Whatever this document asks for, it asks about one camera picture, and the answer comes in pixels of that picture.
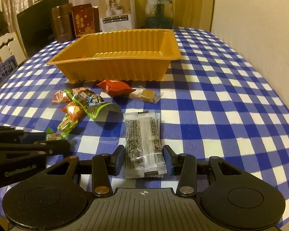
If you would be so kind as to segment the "red green candy packet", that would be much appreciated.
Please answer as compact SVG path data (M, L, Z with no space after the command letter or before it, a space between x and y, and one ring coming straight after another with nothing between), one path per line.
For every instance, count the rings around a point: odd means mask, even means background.
M56 134L51 128L46 130L46 140L65 140L69 134L63 132L61 134Z

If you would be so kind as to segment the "yellow green candy packet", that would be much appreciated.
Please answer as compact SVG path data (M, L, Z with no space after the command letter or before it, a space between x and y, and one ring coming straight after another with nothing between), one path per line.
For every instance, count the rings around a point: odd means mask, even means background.
M65 115L61 123L58 125L57 130L62 134L69 134L78 125L78 120L72 119L71 116Z

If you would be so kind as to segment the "small red snack packet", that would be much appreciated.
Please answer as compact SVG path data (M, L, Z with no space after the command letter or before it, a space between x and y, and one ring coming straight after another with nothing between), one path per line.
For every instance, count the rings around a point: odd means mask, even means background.
M73 121L79 120L85 114L83 108L74 101L69 102L61 111L70 116Z

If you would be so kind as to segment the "green edged dark snack bag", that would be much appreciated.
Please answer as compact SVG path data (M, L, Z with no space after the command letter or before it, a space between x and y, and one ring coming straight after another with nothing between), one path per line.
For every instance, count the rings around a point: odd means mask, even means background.
M99 118L99 115L105 112L121 113L121 107L113 102L106 102L103 98L88 88L81 87L75 89L64 89L66 96L71 99L76 106L82 110L92 119Z

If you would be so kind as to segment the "clear seaweed snack packet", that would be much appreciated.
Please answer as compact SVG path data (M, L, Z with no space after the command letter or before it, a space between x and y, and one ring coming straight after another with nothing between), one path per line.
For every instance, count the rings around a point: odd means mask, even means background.
M161 114L153 110L124 114L124 177L162 178L167 173L160 139Z

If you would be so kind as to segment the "large red snack packet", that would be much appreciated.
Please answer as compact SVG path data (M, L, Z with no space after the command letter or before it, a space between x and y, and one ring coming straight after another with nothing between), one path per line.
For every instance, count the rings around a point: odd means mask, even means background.
M129 95L135 91L125 82L118 80L103 80L97 86L111 97Z

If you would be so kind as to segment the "dark red candy wrapper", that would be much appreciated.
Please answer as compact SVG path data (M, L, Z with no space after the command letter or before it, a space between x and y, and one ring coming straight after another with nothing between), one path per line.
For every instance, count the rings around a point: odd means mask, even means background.
M72 95L75 95L77 92L83 91L86 89L87 89L86 87L79 87L79 88L67 89L67 91L71 93ZM58 90L57 92L55 92L51 100L51 102L55 104L69 103L71 101L72 101L71 97L69 97L69 95L66 93L65 90Z

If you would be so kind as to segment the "blue milk carton box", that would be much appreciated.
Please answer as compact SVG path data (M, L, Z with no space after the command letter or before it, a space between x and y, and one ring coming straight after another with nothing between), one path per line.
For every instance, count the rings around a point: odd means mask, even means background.
M14 55L0 62L0 87L2 87L17 70L18 64Z

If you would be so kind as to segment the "blue white checkered tablecloth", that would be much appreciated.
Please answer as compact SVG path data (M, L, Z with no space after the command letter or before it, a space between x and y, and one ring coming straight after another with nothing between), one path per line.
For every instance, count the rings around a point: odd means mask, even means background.
M161 142L205 160L216 155L276 187L289 222L289 109L241 55L210 32L174 29L181 52L160 82L131 82L161 95L158 103L128 98L123 112L161 114ZM73 84L47 61L64 48L53 42L30 58L0 89L0 125L53 130L64 114L52 103Z

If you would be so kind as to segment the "white wooden chair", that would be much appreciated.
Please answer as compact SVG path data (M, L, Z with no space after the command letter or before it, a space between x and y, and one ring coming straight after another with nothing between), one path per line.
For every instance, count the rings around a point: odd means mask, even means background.
M26 60L26 56L20 46L15 32L6 33L0 37L0 58L2 61L14 56L18 66Z

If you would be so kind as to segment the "brown metal thermos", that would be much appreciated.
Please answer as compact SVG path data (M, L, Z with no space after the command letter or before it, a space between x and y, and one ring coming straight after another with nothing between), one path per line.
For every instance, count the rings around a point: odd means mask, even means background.
M72 19L72 3L60 5L52 9L53 27L57 42L63 43L73 40L75 30Z

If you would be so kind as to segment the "dark red gift box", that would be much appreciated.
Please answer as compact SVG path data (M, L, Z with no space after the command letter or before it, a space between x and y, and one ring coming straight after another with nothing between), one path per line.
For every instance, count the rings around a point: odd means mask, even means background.
M97 6L90 3L71 7L73 25L77 38L100 32L99 12Z

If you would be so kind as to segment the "orange plastic tray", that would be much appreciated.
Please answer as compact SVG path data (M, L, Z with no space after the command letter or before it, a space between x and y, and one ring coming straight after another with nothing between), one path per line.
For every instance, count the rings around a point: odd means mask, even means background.
M83 35L47 65L70 81L161 81L180 58L172 30L134 29Z

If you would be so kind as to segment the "white humidifier box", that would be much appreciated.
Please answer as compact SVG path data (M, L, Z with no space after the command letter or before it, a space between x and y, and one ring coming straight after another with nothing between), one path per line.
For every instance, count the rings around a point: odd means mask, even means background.
M137 26L134 0L98 0L103 32L131 30Z

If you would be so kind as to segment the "green glass dome jar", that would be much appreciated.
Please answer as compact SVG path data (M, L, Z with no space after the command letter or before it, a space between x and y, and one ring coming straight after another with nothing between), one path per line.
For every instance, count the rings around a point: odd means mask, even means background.
M173 15L172 0L147 0L145 26L150 29L172 29Z

